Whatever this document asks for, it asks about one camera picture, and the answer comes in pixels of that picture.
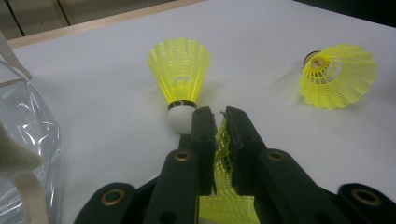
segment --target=white rounded tip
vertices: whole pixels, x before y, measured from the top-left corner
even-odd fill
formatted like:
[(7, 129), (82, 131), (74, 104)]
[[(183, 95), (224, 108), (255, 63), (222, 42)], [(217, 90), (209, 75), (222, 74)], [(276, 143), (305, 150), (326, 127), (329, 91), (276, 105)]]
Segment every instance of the white rounded tip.
[(178, 133), (190, 133), (192, 124), (192, 113), (194, 107), (180, 105), (168, 111), (168, 120), (172, 128)]

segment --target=clear plastic bag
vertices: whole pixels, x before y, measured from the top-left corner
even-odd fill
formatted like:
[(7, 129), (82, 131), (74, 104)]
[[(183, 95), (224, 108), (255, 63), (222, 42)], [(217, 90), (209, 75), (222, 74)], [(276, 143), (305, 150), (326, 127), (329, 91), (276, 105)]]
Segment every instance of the clear plastic bag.
[[(15, 142), (42, 158), (34, 170), (46, 195), (49, 223), (61, 212), (61, 138), (59, 128), (29, 80), (0, 61), (0, 120)], [(0, 176), (0, 223), (25, 223), (21, 195)]]

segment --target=white table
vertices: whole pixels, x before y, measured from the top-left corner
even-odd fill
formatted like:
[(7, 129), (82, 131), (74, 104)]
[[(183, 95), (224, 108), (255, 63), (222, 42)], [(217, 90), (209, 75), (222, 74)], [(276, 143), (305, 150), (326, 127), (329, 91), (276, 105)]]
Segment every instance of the white table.
[[(177, 148), (146, 62), (176, 37), (212, 54), (197, 104), (218, 127), (227, 105), (243, 109), (265, 144), (289, 152), (319, 186), (362, 183), (396, 201), (396, 29), (293, 1), (208, 0), (15, 49), (61, 127), (62, 223), (106, 184), (140, 187)], [(340, 43), (373, 53), (376, 83), (347, 109), (307, 105), (304, 56)]]

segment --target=white tabletop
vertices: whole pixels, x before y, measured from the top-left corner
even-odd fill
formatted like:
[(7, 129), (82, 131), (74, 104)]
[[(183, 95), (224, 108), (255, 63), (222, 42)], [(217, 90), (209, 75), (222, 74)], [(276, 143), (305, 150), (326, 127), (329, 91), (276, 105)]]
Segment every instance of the white tabletop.
[[(212, 54), (198, 106), (218, 126), (227, 105), (245, 110), (268, 147), (283, 149), (332, 192), (362, 183), (396, 201), (396, 29), (286, 0), (208, 0), (15, 49), (58, 120), (63, 139), (62, 223), (102, 186), (140, 187), (177, 148), (149, 51), (187, 37)], [(361, 45), (378, 79), (342, 110), (299, 95), (305, 55)]]

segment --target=yellow shuttlecock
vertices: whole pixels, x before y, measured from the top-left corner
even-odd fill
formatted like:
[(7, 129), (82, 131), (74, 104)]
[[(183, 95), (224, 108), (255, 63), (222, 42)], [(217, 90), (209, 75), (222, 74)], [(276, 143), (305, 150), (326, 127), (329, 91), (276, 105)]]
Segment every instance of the yellow shuttlecock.
[(150, 51), (148, 65), (169, 104), (171, 126), (179, 133), (188, 133), (210, 65), (209, 52), (195, 40), (168, 39)]
[(318, 108), (344, 108), (370, 90), (375, 79), (371, 52), (342, 44), (305, 57), (300, 94)]
[(200, 217), (219, 224), (260, 223), (254, 209), (253, 196), (239, 196), (231, 184), (233, 166), (225, 119), (216, 134), (218, 150), (215, 155), (215, 181), (217, 194), (200, 197)]

